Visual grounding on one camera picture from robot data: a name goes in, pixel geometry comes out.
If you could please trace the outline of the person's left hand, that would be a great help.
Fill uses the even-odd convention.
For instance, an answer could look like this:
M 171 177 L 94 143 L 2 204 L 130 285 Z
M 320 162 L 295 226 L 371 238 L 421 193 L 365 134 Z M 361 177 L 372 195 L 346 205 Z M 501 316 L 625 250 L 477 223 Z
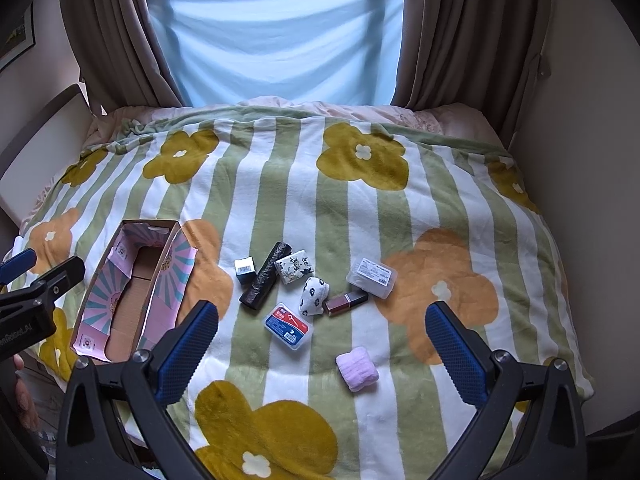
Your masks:
M 17 405 L 20 407 L 18 412 L 20 413 L 21 424 L 30 431 L 38 431 L 40 429 L 39 416 L 36 410 L 34 400 L 30 394 L 26 382 L 16 375 L 15 383 L 15 397 Z

